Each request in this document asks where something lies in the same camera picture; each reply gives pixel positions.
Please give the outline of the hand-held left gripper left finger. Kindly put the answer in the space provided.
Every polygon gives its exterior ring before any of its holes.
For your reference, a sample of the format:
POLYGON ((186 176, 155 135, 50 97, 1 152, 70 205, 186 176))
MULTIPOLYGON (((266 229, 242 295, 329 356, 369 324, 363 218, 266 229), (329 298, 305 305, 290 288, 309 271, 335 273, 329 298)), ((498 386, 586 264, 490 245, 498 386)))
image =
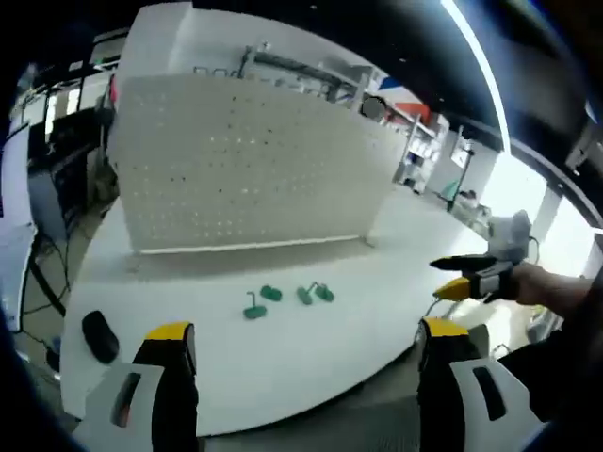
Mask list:
POLYGON ((86 399, 87 451, 197 451, 194 325, 149 332, 130 363, 115 363, 86 399))

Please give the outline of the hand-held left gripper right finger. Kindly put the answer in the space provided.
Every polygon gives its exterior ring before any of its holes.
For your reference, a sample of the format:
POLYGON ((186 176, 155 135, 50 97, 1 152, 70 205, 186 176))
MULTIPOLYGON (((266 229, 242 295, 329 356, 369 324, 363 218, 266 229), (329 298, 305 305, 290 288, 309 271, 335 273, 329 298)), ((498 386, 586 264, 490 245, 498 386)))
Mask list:
POLYGON ((426 316, 417 337, 421 451, 522 451, 542 430, 526 386, 467 329, 426 316))

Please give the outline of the person's right hand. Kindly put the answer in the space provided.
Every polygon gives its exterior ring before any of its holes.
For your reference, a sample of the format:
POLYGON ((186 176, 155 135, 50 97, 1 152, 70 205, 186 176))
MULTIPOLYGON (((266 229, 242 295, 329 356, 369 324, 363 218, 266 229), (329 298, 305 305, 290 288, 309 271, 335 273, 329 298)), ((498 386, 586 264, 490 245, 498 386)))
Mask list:
POLYGON ((511 300, 524 306, 547 306, 556 276, 533 264, 519 264, 511 273, 511 300))

